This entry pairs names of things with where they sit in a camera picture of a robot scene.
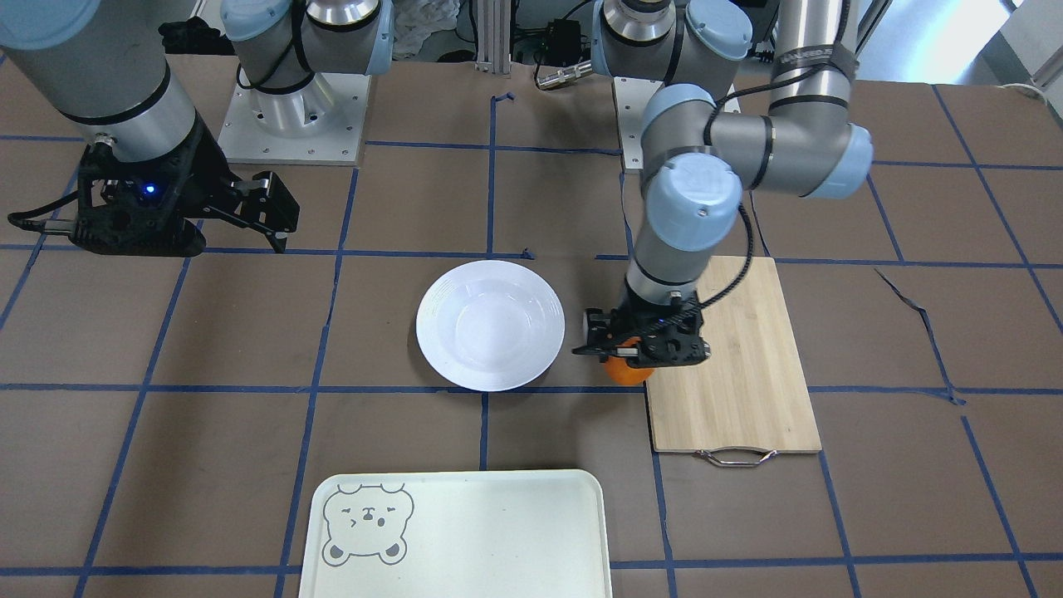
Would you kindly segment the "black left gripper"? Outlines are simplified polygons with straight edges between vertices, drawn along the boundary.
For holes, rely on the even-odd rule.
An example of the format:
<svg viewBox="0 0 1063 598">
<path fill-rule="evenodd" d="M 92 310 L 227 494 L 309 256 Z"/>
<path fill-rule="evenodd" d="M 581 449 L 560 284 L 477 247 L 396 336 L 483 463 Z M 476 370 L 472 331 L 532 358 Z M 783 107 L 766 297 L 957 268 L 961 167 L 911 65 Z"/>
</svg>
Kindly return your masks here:
<svg viewBox="0 0 1063 598">
<path fill-rule="evenodd" d="M 587 309 L 585 344 L 573 355 L 596 357 L 600 363 L 652 363 L 653 368 L 699 365 L 711 356 L 702 338 L 703 308 L 698 294 L 667 298 L 665 304 L 642 298 L 624 285 L 614 310 Z"/>
</svg>

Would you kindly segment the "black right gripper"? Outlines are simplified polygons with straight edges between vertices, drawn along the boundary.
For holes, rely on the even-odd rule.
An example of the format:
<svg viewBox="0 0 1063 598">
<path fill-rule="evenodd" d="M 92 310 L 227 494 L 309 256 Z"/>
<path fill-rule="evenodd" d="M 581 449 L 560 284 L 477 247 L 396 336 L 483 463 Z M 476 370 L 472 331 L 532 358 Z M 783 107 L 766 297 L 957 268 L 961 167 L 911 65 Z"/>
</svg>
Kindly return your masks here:
<svg viewBox="0 0 1063 598">
<path fill-rule="evenodd" d="M 122 163 L 117 149 L 117 137 L 96 134 L 77 166 L 75 192 L 12 212 L 10 224 L 102 255 L 198 255 L 206 239 L 195 220 L 215 218 L 258 232 L 275 253 L 287 250 L 301 211 L 296 197 L 273 171 L 237 181 L 201 115 L 159 158 Z"/>
</svg>

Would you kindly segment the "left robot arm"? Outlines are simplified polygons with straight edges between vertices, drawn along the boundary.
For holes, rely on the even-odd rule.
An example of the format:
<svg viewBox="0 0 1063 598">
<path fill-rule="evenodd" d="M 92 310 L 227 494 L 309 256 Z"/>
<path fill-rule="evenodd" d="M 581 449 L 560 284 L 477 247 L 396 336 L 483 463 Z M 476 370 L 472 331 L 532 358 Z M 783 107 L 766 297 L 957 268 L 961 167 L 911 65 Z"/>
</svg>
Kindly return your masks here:
<svg viewBox="0 0 1063 598">
<path fill-rule="evenodd" d="M 591 65 L 658 81 L 639 133 L 643 220 L 615 309 L 585 312 L 575 355 L 634 370 L 696 365 L 709 348 L 696 284 L 741 220 L 745 192 L 844 199 L 874 149 L 850 121 L 857 58 L 848 1 L 782 1 L 766 84 L 732 90 L 752 24 L 730 1 L 596 1 Z"/>
</svg>

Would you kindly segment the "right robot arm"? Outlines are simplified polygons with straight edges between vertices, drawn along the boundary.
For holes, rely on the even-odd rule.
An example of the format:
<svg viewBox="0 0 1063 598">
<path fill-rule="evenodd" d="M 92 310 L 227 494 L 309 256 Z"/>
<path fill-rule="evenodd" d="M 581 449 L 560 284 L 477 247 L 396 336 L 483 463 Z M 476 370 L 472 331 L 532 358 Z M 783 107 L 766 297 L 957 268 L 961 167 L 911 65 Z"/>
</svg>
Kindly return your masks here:
<svg viewBox="0 0 1063 598">
<path fill-rule="evenodd" d="M 282 139 L 340 120 L 327 73 L 379 76 L 394 56 L 391 1 L 224 1 L 220 14 L 259 129 Z M 4 1 L 2 49 L 86 144 L 75 189 L 12 226 L 96 254 L 195 257 L 196 219 L 219 219 L 286 251 L 296 198 L 273 171 L 232 172 L 132 1 Z"/>
</svg>

